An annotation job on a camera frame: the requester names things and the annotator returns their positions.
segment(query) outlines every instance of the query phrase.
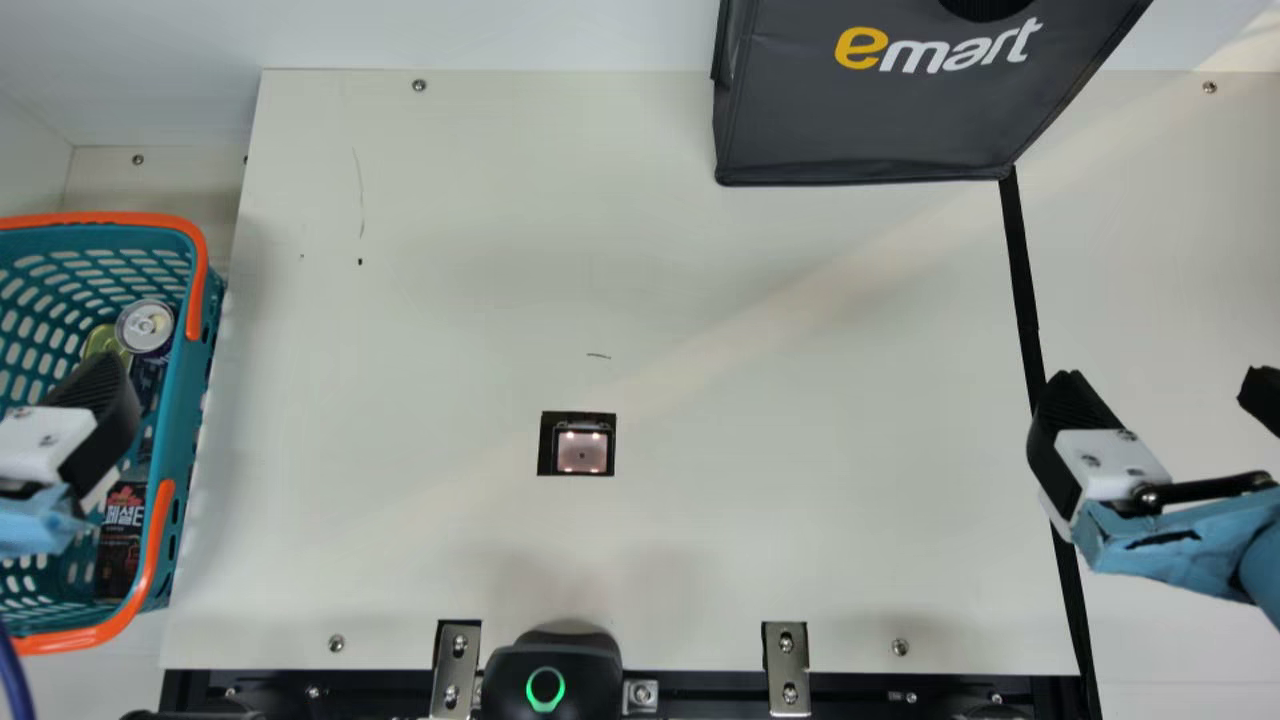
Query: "emart logo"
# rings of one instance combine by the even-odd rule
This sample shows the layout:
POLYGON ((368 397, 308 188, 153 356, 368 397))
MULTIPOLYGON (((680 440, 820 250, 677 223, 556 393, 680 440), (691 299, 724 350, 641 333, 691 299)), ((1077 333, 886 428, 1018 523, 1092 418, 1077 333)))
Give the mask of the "emart logo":
POLYGON ((904 73, 914 73, 928 56, 924 72, 938 70, 954 73, 974 65, 989 65, 1004 59, 1009 63, 1027 61, 1027 42, 1033 32, 1044 27, 1036 18, 1028 19, 1023 27, 1006 29, 995 37, 974 37, 957 42, 899 40, 890 42, 888 35, 873 27, 851 27, 836 41, 836 61, 851 70, 869 70, 879 65, 879 72, 891 73, 901 68, 904 73))

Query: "screw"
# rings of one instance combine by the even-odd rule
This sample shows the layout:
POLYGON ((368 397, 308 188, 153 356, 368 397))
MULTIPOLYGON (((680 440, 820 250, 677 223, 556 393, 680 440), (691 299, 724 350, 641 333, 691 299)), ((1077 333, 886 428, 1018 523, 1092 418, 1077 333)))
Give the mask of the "screw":
POLYGON ((649 685, 637 683, 631 687, 631 700, 634 700, 636 705, 649 705, 649 702, 653 701, 653 691, 649 689, 649 685))

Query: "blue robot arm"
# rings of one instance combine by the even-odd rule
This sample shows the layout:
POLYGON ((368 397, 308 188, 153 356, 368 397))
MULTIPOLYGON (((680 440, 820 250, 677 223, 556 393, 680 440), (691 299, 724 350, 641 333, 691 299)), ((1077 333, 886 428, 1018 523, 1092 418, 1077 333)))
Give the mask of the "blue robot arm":
MULTIPOLYGON (((1280 434, 1280 372, 1251 370, 1240 405, 1280 434)), ((1027 456, 1055 529, 1092 570, 1253 603, 1280 628, 1280 487, 1271 475, 1175 484, 1078 372, 1046 386, 1027 456), (1201 505, 1167 511, 1185 502, 1201 505)))

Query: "shopping basket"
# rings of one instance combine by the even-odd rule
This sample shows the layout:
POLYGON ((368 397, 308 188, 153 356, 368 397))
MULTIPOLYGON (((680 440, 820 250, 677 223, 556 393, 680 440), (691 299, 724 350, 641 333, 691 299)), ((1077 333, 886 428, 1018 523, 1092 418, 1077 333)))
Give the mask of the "shopping basket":
MULTIPOLYGON (((0 414, 37 404, 81 361, 86 336, 148 297, 174 307, 169 363, 120 471, 150 455, 138 570, 123 601, 93 596, 97 530, 59 556, 0 562, 0 618, 22 653, 81 650, 164 607, 212 366, 224 283, 200 231, 143 213, 64 213, 0 219, 0 414)), ((88 519, 101 520, 99 503, 88 519)))

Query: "black fabric bag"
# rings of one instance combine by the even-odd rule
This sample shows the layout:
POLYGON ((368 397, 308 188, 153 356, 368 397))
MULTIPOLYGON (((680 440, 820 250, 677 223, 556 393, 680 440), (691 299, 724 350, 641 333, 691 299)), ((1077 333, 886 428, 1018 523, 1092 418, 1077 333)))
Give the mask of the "black fabric bag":
POLYGON ((722 0, 716 179, 998 179, 1151 0, 722 0))

